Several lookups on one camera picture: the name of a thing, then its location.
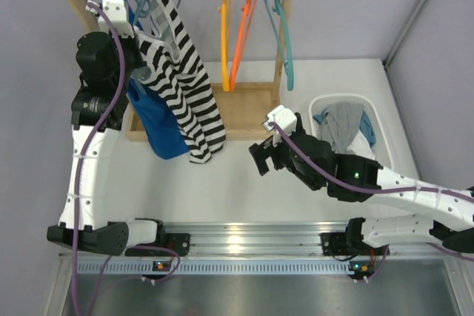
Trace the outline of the grey garment in basket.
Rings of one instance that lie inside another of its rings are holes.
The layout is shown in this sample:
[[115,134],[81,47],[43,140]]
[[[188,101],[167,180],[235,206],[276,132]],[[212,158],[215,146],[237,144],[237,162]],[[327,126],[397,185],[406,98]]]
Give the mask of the grey garment in basket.
[[359,131],[364,111],[362,104],[337,102],[327,106],[320,126],[321,139],[335,153],[345,153]]

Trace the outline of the white garment in basket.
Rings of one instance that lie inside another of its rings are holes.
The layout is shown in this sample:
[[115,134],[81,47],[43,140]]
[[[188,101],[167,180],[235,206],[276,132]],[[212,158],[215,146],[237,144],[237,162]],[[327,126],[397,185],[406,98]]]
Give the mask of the white garment in basket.
[[347,147],[346,153],[351,155],[359,155],[371,160],[375,159],[375,153],[371,149],[369,142],[362,131],[358,131],[351,144]]

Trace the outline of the teal hanger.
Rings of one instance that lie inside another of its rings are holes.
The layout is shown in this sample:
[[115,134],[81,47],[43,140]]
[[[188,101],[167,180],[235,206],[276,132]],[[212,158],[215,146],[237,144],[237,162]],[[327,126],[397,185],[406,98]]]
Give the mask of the teal hanger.
[[286,89],[291,92],[295,88],[293,49],[290,37],[289,16],[284,7],[284,0],[263,0],[268,19],[276,40],[276,62],[274,83],[276,89],[282,75],[286,78]]

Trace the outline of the white perforated laundry basket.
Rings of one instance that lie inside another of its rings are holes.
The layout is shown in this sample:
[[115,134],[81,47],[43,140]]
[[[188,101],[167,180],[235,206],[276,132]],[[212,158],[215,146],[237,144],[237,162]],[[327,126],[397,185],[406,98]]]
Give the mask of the white perforated laundry basket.
[[309,104],[309,114],[310,114],[310,126],[312,134],[321,139],[320,126],[324,117],[324,111],[327,106],[337,103],[337,102],[350,102],[362,104],[364,106],[364,111],[368,114],[373,129],[376,133],[376,144],[371,149],[375,153],[375,161],[378,161],[382,165],[392,168],[393,167],[393,157],[389,148],[387,136],[385,134],[384,128],[382,126],[381,119],[378,115],[378,112],[375,108],[375,105],[362,95],[356,94],[329,94],[329,95],[320,95],[317,98],[314,98]]

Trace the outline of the black white striped tank top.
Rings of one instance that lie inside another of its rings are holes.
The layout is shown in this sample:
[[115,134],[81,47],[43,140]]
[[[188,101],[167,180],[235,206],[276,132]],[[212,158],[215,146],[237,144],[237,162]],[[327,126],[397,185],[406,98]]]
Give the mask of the black white striped tank top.
[[141,83],[171,109],[190,162],[205,164],[227,139],[210,78],[173,0],[150,0],[150,17],[154,29],[137,33],[151,71]]

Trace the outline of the blue garment in basket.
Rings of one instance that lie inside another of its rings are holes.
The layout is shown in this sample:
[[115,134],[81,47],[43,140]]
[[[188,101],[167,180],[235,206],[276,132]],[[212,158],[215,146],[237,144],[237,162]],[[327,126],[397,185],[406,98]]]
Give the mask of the blue garment in basket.
[[370,148],[375,146],[376,141],[377,141],[376,140],[376,133],[375,133],[375,130],[373,129],[372,122],[371,122],[368,114],[366,114],[365,111],[363,111],[363,113],[361,115],[361,121],[360,121],[359,129],[362,132],[362,134],[364,135],[364,137],[366,138],[367,143],[369,144]]

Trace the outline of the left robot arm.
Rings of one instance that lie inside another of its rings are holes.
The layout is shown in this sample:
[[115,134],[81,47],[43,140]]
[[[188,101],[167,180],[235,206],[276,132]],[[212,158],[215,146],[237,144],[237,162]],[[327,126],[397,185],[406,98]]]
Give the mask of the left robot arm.
[[59,222],[47,239],[83,252],[118,256],[142,245],[152,255],[167,248],[160,220],[109,221],[107,182],[113,150],[129,103],[127,86],[143,63],[133,35],[97,31],[77,43],[81,86],[71,104],[73,165]]

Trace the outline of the blue tank top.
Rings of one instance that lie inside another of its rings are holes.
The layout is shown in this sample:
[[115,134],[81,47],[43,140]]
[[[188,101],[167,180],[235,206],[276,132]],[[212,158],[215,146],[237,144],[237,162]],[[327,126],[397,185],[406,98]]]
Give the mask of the blue tank top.
[[[147,35],[142,31],[140,36]],[[133,85],[127,88],[130,103],[141,120],[147,140],[154,153],[165,160],[188,152],[188,147],[179,131],[176,117],[159,94],[145,83],[152,76],[152,65],[145,62],[151,69],[150,77],[142,82],[145,94],[140,93]]]

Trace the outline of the yellow hanger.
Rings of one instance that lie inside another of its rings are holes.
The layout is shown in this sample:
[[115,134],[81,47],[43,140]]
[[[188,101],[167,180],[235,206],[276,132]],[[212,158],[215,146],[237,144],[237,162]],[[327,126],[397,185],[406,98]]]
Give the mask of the yellow hanger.
[[220,50],[221,50],[221,85],[223,91],[230,91],[230,74],[228,70],[228,54],[230,45],[230,21],[232,0],[221,0],[218,11],[221,14]]

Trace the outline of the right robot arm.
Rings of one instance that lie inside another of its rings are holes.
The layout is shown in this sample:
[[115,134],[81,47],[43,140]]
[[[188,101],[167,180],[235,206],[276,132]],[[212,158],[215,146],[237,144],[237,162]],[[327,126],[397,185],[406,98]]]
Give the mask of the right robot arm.
[[360,155],[341,154],[303,128],[285,107],[263,123],[270,137],[249,148],[260,175],[286,169],[312,191],[325,188],[338,201],[379,204],[406,211],[394,218],[352,218],[345,243],[354,254],[392,244],[428,243],[450,252],[473,253],[473,191],[409,178]]

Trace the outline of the orange hanger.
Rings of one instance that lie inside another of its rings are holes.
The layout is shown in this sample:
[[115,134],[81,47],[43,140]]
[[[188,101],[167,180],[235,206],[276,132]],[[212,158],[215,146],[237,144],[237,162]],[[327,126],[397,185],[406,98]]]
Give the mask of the orange hanger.
[[244,50],[247,44],[247,39],[250,32],[250,27],[253,21],[253,16],[256,8],[257,0],[245,0],[245,4],[242,7],[242,17],[240,22],[240,27],[238,31],[238,36],[236,40],[236,48],[233,57],[233,64],[230,71],[230,92],[234,91],[236,88],[236,79],[238,75],[238,69],[241,64],[242,57],[244,55]]

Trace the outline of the aluminium mounting rail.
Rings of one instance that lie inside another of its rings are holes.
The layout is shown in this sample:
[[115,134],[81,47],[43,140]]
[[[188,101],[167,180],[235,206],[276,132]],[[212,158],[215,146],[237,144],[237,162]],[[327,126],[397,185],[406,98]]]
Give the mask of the aluminium mounting rail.
[[97,255],[129,258],[254,255],[382,255],[362,240],[362,220],[348,223],[172,223],[152,219],[110,222],[93,231],[50,226],[47,240]]

